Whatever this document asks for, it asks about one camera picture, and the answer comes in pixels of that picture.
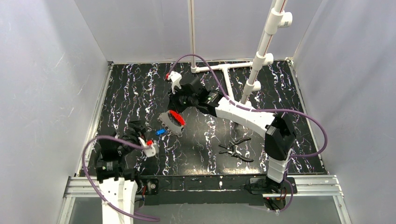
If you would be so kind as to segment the blue key tag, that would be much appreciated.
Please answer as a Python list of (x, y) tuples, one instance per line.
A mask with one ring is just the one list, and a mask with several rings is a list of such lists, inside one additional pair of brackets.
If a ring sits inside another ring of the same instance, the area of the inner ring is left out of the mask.
[(156, 131), (156, 135), (160, 136), (162, 134), (165, 134), (166, 132), (167, 132), (166, 129), (160, 129), (160, 130)]

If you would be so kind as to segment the metal plate with red handle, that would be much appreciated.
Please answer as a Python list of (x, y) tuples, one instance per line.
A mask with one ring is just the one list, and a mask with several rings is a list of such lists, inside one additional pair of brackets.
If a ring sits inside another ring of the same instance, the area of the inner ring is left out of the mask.
[(161, 113), (158, 120), (168, 133), (182, 137), (186, 122), (179, 113), (168, 110)]

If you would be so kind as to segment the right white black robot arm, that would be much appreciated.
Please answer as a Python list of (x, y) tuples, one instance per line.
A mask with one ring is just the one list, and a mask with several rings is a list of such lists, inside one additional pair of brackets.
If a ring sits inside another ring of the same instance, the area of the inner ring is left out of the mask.
[(255, 112), (253, 107), (227, 99), (218, 90), (206, 89), (196, 75), (183, 77), (172, 71), (166, 74), (165, 81), (171, 83), (169, 104), (159, 120), (169, 133), (182, 134), (186, 122), (181, 113), (189, 107), (253, 130), (264, 139), (269, 168), (264, 180), (250, 183), (246, 189), (251, 193), (283, 192), (290, 150), (296, 140), (294, 125), (286, 113)]

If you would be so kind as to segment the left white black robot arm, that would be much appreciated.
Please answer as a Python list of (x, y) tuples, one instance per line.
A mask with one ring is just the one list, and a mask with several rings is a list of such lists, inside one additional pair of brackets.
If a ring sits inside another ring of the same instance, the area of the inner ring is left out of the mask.
[(102, 194), (102, 223), (132, 224), (134, 219), (155, 221), (155, 218), (136, 213), (135, 196), (142, 183), (137, 169), (127, 168), (125, 157), (134, 148), (120, 140), (141, 146), (146, 140), (146, 129), (140, 120), (128, 122), (124, 133), (117, 132), (98, 136), (100, 149), (95, 161), (99, 191)]

